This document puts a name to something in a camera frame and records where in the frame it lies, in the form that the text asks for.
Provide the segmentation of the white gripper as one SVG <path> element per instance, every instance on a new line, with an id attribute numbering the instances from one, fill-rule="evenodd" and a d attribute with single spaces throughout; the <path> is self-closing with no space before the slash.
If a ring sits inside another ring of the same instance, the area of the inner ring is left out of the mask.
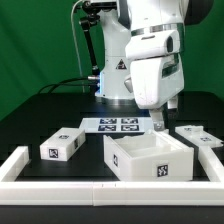
<path id="1" fill-rule="evenodd" d="M 155 131 L 165 129 L 163 109 L 159 107 L 169 100 L 169 110 L 178 108 L 178 99 L 172 97 L 184 87 L 180 48 L 180 34 L 175 29 L 134 30 L 125 47 L 126 57 L 131 61 L 135 101 L 140 109 L 152 109 L 149 114 Z"/>

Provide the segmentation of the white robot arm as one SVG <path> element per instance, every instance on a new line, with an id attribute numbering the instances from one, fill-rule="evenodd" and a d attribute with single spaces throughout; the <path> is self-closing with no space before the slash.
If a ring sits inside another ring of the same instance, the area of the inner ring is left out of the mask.
<path id="1" fill-rule="evenodd" d="M 184 88 L 181 53 L 187 25 L 200 23 L 214 0 L 90 0 L 100 15 L 105 66 L 96 97 L 146 109 L 165 129 L 163 107 L 175 109 Z"/>

